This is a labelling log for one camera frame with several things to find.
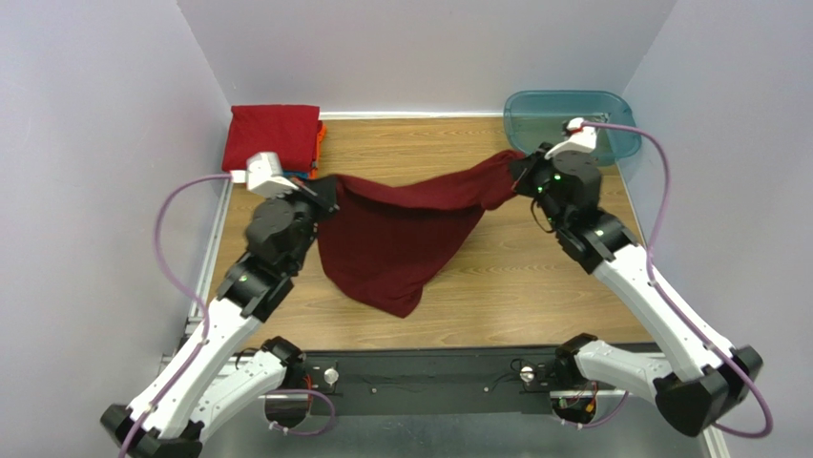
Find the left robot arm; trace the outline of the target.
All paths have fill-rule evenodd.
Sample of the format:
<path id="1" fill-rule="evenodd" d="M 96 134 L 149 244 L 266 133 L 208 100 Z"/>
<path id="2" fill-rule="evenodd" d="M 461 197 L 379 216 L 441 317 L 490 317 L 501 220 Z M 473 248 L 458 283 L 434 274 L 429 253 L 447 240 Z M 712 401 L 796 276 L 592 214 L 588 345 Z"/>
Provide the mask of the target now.
<path id="1" fill-rule="evenodd" d="M 102 426 L 122 457 L 197 457 L 226 421 L 273 390 L 306 395 L 304 353 L 275 337 L 229 376 L 218 375 L 293 289 L 319 223 L 339 210 L 337 180 L 285 181 L 254 211 L 245 252 L 227 270 L 203 319 L 159 376 Z"/>

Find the maroon t shirt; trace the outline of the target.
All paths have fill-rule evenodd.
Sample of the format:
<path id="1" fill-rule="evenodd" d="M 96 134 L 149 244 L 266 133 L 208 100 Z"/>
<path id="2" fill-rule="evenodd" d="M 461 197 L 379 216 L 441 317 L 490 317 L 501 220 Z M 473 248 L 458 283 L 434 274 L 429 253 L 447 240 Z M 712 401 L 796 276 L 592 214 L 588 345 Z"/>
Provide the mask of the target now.
<path id="1" fill-rule="evenodd" d="M 339 211 L 317 237 L 325 275 L 350 299 L 407 317 L 485 213 L 513 198 L 521 158 L 507 150 L 405 186 L 334 176 Z"/>

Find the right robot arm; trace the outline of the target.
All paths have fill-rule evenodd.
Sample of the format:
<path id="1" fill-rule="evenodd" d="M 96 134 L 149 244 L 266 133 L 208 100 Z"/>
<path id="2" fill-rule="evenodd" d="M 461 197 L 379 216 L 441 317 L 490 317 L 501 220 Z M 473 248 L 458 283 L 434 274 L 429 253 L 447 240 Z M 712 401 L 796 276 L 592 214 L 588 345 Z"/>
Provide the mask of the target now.
<path id="1" fill-rule="evenodd" d="M 560 384 L 613 385 L 652 403 L 689 437 L 745 400 L 761 355 L 750 345 L 734 347 L 647 266 L 647 250 L 632 230 L 600 207 L 602 174 L 587 154 L 534 153 L 509 170 L 513 191 L 543 212 L 563 251 L 621 299 L 664 355 L 644 357 L 581 334 L 556 349 Z"/>

